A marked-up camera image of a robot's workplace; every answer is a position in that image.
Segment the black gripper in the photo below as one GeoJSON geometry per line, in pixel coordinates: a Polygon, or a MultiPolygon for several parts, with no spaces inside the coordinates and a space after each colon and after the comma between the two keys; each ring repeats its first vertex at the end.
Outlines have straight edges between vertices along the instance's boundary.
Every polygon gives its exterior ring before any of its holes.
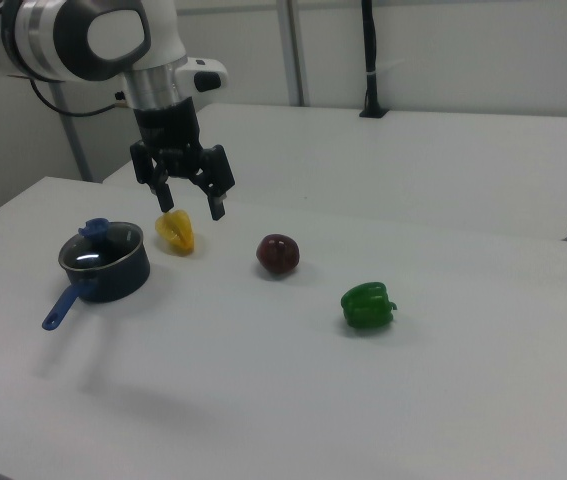
{"type": "Polygon", "coordinates": [[[162,212],[174,201],[168,176],[190,178],[207,196],[214,221],[225,215],[224,200],[235,186],[225,149],[221,145],[202,149],[194,101],[191,97],[163,109],[134,109],[141,139],[130,147],[139,184],[147,185],[162,212]]]}

